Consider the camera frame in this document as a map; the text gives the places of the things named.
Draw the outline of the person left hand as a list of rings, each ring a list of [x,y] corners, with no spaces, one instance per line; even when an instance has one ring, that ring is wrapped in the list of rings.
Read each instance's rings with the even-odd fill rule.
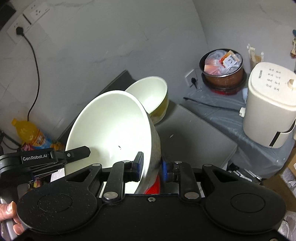
[[[16,223],[13,225],[13,230],[17,235],[21,235],[25,231],[17,215],[16,203],[14,201],[9,204],[0,204],[0,222],[8,219],[13,219]]]

